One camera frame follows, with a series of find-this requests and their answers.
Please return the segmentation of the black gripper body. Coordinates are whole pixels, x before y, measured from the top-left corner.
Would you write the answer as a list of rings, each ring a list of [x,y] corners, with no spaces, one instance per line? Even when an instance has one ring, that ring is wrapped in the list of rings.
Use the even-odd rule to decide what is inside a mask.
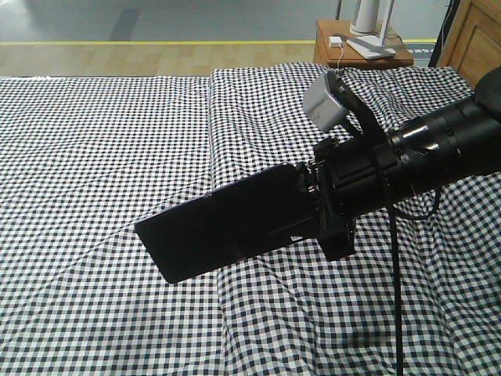
[[[387,140],[373,145],[335,138],[313,150],[314,160],[307,163],[315,214],[311,235],[327,260],[338,261],[355,253],[355,219],[386,205],[384,173],[395,166],[395,152]]]

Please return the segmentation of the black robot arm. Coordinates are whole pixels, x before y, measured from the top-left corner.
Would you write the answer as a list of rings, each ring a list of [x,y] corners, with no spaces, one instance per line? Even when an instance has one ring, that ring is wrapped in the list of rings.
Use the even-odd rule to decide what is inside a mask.
[[[334,72],[313,81],[303,110],[321,131],[340,125],[351,135],[317,143],[308,163],[319,195],[317,240],[330,261],[354,253],[360,215],[500,169],[499,69],[488,72],[472,96],[388,132]]]

